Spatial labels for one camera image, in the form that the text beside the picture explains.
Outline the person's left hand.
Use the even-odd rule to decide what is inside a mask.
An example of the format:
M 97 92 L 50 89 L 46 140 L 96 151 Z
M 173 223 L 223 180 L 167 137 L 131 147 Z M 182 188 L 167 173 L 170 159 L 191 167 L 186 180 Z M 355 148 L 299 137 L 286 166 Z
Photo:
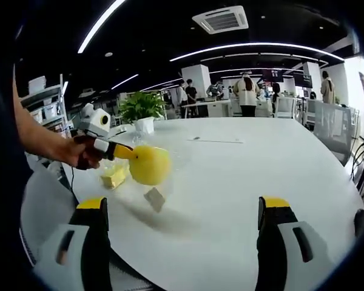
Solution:
M 65 139 L 59 148 L 60 160 L 76 169 L 97 169 L 103 158 L 102 151 L 94 147 L 95 138 L 75 136 Z

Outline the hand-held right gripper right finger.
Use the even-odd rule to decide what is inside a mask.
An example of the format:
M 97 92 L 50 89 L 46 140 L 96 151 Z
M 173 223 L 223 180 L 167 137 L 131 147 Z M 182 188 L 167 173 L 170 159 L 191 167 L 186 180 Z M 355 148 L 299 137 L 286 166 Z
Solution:
M 256 290 L 315 290 L 334 267 L 325 240 L 276 197 L 259 197 L 257 252 Z

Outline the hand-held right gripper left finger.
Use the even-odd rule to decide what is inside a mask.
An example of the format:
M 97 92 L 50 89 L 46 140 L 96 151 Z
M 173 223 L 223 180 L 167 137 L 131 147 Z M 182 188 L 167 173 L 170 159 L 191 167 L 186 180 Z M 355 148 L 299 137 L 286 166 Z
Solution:
M 47 290 L 111 290 L 107 198 L 79 203 L 40 248 L 33 273 Z

